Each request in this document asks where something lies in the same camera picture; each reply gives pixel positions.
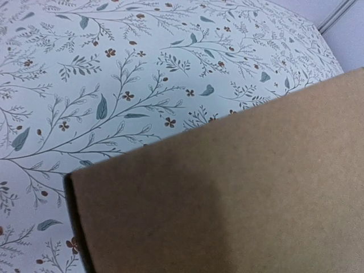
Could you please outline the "brown cardboard box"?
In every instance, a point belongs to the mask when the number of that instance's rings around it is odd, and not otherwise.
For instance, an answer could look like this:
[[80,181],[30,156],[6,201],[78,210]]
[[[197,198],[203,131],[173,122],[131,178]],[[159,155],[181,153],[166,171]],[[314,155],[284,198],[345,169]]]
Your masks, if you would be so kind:
[[86,272],[362,272],[363,69],[67,175]]

